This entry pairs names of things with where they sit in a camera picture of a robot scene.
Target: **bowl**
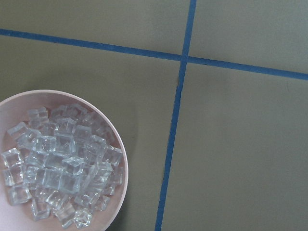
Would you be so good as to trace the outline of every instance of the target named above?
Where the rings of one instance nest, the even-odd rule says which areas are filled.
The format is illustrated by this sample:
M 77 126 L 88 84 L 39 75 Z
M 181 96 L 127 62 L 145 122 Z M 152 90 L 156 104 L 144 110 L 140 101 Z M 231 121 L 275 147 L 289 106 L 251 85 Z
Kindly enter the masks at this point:
M 115 194 L 110 197 L 110 202 L 105 211 L 97 211 L 92 223 L 85 231 L 104 231 L 115 219 L 118 214 L 126 194 L 128 185 L 128 161 L 123 142 L 109 119 L 95 106 L 89 102 L 66 92 L 56 90 L 32 90 L 14 95 L 0 102 L 0 152 L 4 152 L 16 146 L 14 140 L 6 132 L 11 127 L 21 121 L 27 121 L 27 110 L 40 107 L 47 109 L 57 108 L 62 104 L 78 103 L 89 111 L 97 112 L 112 129 L 115 142 L 111 145 L 120 148 L 123 152 L 123 159 L 119 166 L 124 168 L 123 184 L 116 188 Z M 0 161 L 0 170 L 5 169 L 3 160 Z M 32 218 L 30 203 L 11 206 L 8 200 L 7 186 L 4 184 L 4 178 L 0 178 L 0 230 L 1 231 L 60 231 L 64 230 L 54 216 L 48 219 L 34 221 Z M 73 224 L 66 231 L 78 230 Z

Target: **blue tape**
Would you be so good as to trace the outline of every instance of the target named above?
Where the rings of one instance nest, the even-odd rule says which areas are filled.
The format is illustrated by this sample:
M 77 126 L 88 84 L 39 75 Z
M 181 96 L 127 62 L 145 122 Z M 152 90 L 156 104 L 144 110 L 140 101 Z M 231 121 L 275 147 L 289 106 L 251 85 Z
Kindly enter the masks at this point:
M 26 39 L 32 39 L 32 40 L 39 40 L 39 41 L 44 41 L 44 42 L 53 42 L 53 43 L 59 43 L 59 44 L 77 46 L 77 47 L 86 47 L 86 48 L 99 49 L 99 50 L 105 50 L 105 51 L 115 51 L 115 52 L 126 53 L 126 54 L 142 55 L 142 56 L 154 57 L 154 58 L 159 58 L 159 59 L 168 59 L 168 60 L 175 60 L 175 61 L 181 60 L 181 55 L 178 55 L 178 54 L 171 54 L 171 53 L 165 53 L 165 52 L 159 52 L 159 51 L 150 51 L 150 50 L 137 49 L 137 48 L 131 48 L 131 47 L 122 47 L 122 46 L 110 45 L 110 44 L 105 44 L 105 43 L 89 42 L 89 41 L 83 41 L 83 40 L 77 40 L 77 39 L 71 39 L 71 38 L 61 38 L 61 37 L 56 37 L 56 36 L 48 36 L 48 35 L 34 34 L 34 33 L 14 31 L 14 30 L 0 29 L 0 35 L 23 38 L 23 39 L 26 38 Z
M 230 62 L 225 62 L 225 61 L 203 59 L 203 58 L 196 58 L 196 57 L 190 57 L 190 56 L 188 57 L 188 62 L 192 64 L 217 66 L 217 67 L 223 67 L 223 68 L 228 68 L 228 69 L 249 71 L 249 72 L 261 73 L 261 74 L 267 74 L 267 75 L 273 75 L 273 76 L 282 76 L 282 77 L 288 77 L 288 78 L 308 80 L 308 74 L 292 72 L 292 71 L 283 71 L 283 70 L 267 68 L 267 67 L 252 66 L 252 65 L 246 65 L 246 64 L 236 64 L 236 63 L 230 63 Z
M 196 2 L 197 2 L 196 0 L 191 0 L 190 6 L 189 6 L 185 38 L 184 38 L 184 44 L 183 44 L 183 50 L 182 50 L 182 57 L 180 61 L 179 84 L 177 86 L 177 90 L 175 93 L 175 99 L 174 99 L 174 105 L 173 105 L 171 128 L 170 128 L 170 133 L 169 133 L 167 154 L 166 154 L 166 160 L 165 160 L 165 171 L 164 171 L 164 178 L 163 178 L 163 182 L 162 182 L 162 186 L 160 190 L 160 198 L 159 198 L 158 209 L 157 209 L 155 231 L 161 231 L 162 223 L 163 223 L 163 216 L 164 216 L 166 196 L 167 196 L 167 188 L 168 188 L 169 175 L 170 175 L 170 169 L 171 169 L 171 161 L 172 161 L 172 155 L 173 155 L 173 149 L 174 149 L 174 141 L 175 141 L 175 136 L 176 136 L 176 131 L 177 131 L 179 112 L 180 112 L 181 93 L 183 90 L 189 46 L 190 46 L 191 37 L 192 37 L 193 19 L 194 19 L 194 13 L 196 9 Z
M 167 59 L 167 60 L 174 60 L 174 61 L 181 61 L 182 58 L 185 58 L 183 54 L 188 53 L 188 47 L 183 46 L 183 54 L 171 54 L 159 51 L 150 51 L 138 48 L 131 48 L 131 47 L 123 47 L 105 43 L 98 43 L 98 42 L 89 42 L 71 38 L 62 38 L 56 36 L 48 36 L 48 35 L 41 35 L 35 33 L 28 33 L 28 32 L 21 32 L 21 31 L 14 31 L 14 30 L 7 30 L 7 29 L 0 29 L 0 35 L 9 36 L 9 37 L 16 37 L 16 38 L 23 38 L 23 39 L 32 39 L 32 40 L 39 40 L 45 42 L 53 42 L 58 44 L 65 44 L 71 46 L 78 46 L 78 47 L 85 47 L 91 49 L 99 49 L 105 51 L 114 51 L 126 54 L 134 54 L 134 55 L 141 55 L 159 59 Z M 267 67 L 260 67 L 260 66 L 253 66 L 253 65 L 246 65 L 246 64 L 237 64 L 225 61 L 218 61 L 218 60 L 211 60 L 211 59 L 204 59 L 204 58 L 197 58 L 197 57 L 188 57 L 188 63 L 192 64 L 202 64 L 208 66 L 217 66 L 222 68 L 228 69 L 235 69 L 235 70 L 242 70 L 242 71 L 249 71 L 273 76 L 282 76 L 282 77 L 289 77 L 289 78 L 296 78 L 296 79 L 303 79 L 308 80 L 308 74 L 299 73 L 299 72 L 292 72 L 292 71 L 284 71 L 279 69 L 267 68 Z

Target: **acrylic ice cube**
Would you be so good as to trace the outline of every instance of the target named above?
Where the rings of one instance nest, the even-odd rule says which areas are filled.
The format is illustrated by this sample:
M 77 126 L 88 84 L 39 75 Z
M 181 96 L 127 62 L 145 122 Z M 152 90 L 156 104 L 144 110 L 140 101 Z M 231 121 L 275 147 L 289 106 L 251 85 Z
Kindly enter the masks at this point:
M 72 120 L 71 118 L 57 119 L 56 124 L 57 125 L 54 129 L 54 134 L 73 135 L 73 133 L 75 132 L 76 121 Z
M 19 184 L 24 180 L 24 167 L 21 165 L 3 170 L 2 173 L 4 175 L 4 181 L 6 186 Z
M 62 160 L 62 165 L 63 165 L 64 171 L 71 173 L 73 175 L 80 175 L 83 171 L 85 161 L 82 158 L 73 156 L 73 157 Z
M 76 143 L 85 143 L 92 135 L 90 127 L 77 125 L 74 133 L 74 140 Z
M 62 160 L 64 160 L 65 158 L 67 158 L 67 156 L 65 154 L 62 153 L 50 153 L 47 156 L 47 159 L 45 161 L 45 167 L 47 168 L 54 168 L 57 170 L 62 170 L 63 166 L 62 166 Z
M 21 135 L 23 135 L 28 130 L 27 125 L 24 122 L 20 122 L 16 126 L 9 129 L 8 134 L 14 139 L 17 140 Z
M 61 172 L 56 169 L 46 169 L 43 186 L 46 188 L 59 189 Z
M 20 151 L 12 148 L 6 152 L 1 153 L 1 156 L 6 167 L 13 167 L 22 164 L 24 161 L 20 156 Z
M 46 219 L 50 215 L 50 206 L 45 202 L 42 197 L 32 198 L 31 211 L 34 221 Z
M 55 216 L 58 218 L 64 229 L 73 224 L 75 213 L 76 211 L 70 202 L 54 211 Z
M 56 138 L 54 136 L 40 136 L 36 140 L 36 151 L 54 152 L 56 150 Z
M 118 166 L 123 157 L 122 150 L 111 145 L 107 146 L 106 154 L 103 157 L 104 162 L 109 162 L 113 166 Z
M 73 155 L 75 152 L 75 141 L 73 136 L 56 135 L 56 152 Z
M 42 168 L 44 166 L 44 163 L 47 159 L 48 154 L 45 152 L 37 152 L 37 151 L 31 151 L 27 159 L 25 160 L 25 163 L 27 165 L 33 165 Z
M 89 209 L 78 209 L 75 213 L 74 223 L 78 229 L 88 227 L 92 221 L 92 214 Z
M 73 103 L 66 107 L 66 110 L 63 112 L 63 115 L 77 121 L 87 112 L 88 111 L 86 108 L 82 107 L 77 103 Z
M 97 210 L 104 211 L 107 208 L 109 201 L 110 198 L 108 196 L 101 195 L 95 204 L 95 208 Z
M 59 191 L 68 194 L 75 194 L 80 189 L 80 176 L 63 173 L 60 179 Z
M 26 203 L 32 197 L 29 189 L 23 184 L 12 186 L 8 195 L 12 206 Z
M 58 190 L 54 190 L 46 198 L 46 203 L 48 203 L 54 209 L 60 209 L 63 204 L 66 204 L 69 201 L 69 199 L 69 195 L 59 192 Z

